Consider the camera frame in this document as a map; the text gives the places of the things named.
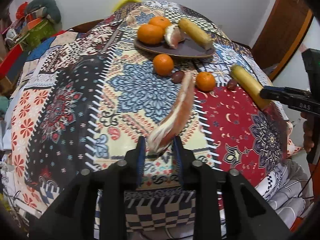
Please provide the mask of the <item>person's hand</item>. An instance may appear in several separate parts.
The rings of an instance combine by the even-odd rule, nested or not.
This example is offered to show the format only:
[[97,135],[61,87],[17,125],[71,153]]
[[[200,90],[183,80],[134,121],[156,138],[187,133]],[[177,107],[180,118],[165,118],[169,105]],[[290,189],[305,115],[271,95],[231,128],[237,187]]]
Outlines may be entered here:
[[300,115],[303,119],[305,119],[303,124],[303,131],[304,131],[303,147],[306,153],[309,153],[315,145],[312,139],[314,117],[309,113],[301,113]]

